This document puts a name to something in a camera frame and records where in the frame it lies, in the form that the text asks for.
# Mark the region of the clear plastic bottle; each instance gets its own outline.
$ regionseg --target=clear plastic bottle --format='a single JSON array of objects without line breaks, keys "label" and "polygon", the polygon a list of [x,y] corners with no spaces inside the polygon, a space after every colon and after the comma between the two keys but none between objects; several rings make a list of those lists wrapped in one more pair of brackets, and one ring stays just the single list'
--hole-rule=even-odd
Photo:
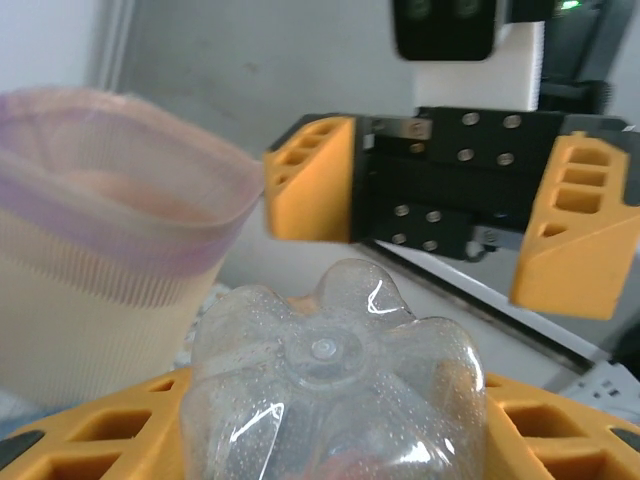
[{"label": "clear plastic bottle", "polygon": [[201,321],[181,421],[189,480],[477,479],[485,386],[469,336],[391,278],[334,265],[292,305],[242,287]]}]

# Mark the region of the metal screw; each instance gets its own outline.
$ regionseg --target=metal screw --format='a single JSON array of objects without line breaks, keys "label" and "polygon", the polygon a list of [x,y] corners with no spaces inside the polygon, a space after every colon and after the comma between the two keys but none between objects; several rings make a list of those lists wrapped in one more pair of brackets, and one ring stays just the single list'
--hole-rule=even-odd
[{"label": "metal screw", "polygon": [[442,214],[437,210],[427,213],[427,222],[429,223],[437,223],[441,219],[442,219]]},{"label": "metal screw", "polygon": [[505,117],[502,124],[504,125],[504,128],[518,128],[522,125],[522,117],[520,117],[520,115],[509,115],[508,117]]},{"label": "metal screw", "polygon": [[424,152],[424,144],[414,143],[413,145],[411,145],[411,147],[409,147],[409,151],[411,153],[422,153]]},{"label": "metal screw", "polygon": [[491,230],[484,232],[483,238],[487,243],[495,243],[498,241],[498,236]]},{"label": "metal screw", "polygon": [[433,252],[438,249],[438,242],[435,240],[429,240],[422,244],[422,248],[424,248],[427,252]]},{"label": "metal screw", "polygon": [[396,245],[402,245],[407,241],[407,236],[404,233],[396,233],[393,237],[391,237],[391,241]]},{"label": "metal screw", "polygon": [[394,209],[394,212],[396,214],[396,217],[406,217],[407,215],[409,215],[409,207],[407,205],[398,205]]},{"label": "metal screw", "polygon": [[515,158],[511,153],[503,153],[502,155],[498,155],[498,165],[500,165],[501,167],[511,165],[514,161]]},{"label": "metal screw", "polygon": [[475,125],[479,121],[480,121],[480,114],[477,112],[465,113],[462,116],[462,123],[464,123],[469,127],[472,125]]},{"label": "metal screw", "polygon": [[465,148],[464,150],[460,150],[458,152],[458,160],[460,160],[461,162],[468,162],[473,158],[474,155],[475,152],[473,150],[471,150],[470,148]]}]

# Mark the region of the green light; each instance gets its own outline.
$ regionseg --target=green light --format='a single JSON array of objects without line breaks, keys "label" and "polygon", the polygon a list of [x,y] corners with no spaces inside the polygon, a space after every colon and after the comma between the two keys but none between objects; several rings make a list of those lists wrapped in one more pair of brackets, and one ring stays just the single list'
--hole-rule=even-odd
[{"label": "green light", "polygon": [[578,0],[565,0],[562,2],[561,10],[571,10],[572,8],[579,7],[581,3]]}]

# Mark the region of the mesh bag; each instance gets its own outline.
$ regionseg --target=mesh bag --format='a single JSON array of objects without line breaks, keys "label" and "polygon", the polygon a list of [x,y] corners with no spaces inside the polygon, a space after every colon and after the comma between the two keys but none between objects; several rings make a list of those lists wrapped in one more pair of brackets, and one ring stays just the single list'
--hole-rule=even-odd
[{"label": "mesh bag", "polygon": [[0,96],[0,386],[59,405],[168,368],[260,171],[137,99]]}]

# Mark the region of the camera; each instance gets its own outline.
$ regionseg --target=camera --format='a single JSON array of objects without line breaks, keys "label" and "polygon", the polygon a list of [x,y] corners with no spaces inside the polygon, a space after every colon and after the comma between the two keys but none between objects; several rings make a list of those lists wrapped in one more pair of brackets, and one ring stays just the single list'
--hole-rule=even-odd
[{"label": "camera", "polygon": [[396,49],[409,61],[482,61],[509,23],[550,19],[558,0],[392,0]]}]

